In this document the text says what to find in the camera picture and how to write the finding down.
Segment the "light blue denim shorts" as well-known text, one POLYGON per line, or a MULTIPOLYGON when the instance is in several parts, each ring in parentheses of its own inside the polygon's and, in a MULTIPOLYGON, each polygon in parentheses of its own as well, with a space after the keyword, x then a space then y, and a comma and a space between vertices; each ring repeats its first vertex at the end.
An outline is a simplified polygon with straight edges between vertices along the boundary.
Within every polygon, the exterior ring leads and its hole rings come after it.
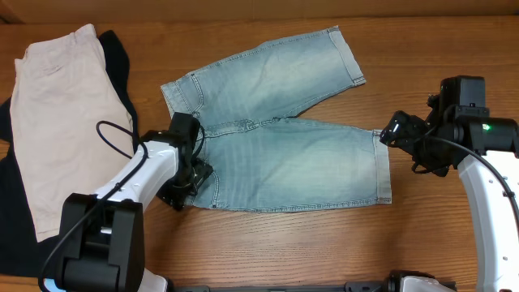
POLYGON ((187 204, 294 213, 388 204, 380 132, 307 120, 302 113, 365 83, 338 27, 267 41, 164 84, 170 113, 205 130, 212 174, 187 204))

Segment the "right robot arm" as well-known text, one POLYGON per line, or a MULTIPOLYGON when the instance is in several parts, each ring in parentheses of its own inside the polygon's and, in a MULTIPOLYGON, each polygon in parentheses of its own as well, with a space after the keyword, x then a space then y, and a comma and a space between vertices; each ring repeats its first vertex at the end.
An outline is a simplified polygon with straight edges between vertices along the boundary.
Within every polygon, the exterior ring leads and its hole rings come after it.
POLYGON ((465 189, 478 255, 478 291, 518 289, 518 124, 493 118, 485 80, 443 79, 426 119, 397 111, 380 141, 411 155, 416 174, 454 168, 465 189))

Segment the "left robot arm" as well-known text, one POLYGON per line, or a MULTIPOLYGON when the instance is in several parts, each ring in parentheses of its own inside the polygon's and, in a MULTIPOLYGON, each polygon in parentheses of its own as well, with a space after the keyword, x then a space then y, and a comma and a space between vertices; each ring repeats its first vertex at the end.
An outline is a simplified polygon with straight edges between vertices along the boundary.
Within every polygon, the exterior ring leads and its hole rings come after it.
POLYGON ((59 241, 44 263, 43 291, 171 291, 145 267, 144 211, 154 197, 180 211, 212 167, 199 158, 205 133, 197 118, 176 113, 165 131, 149 131, 135 155, 91 195, 62 206, 59 241))

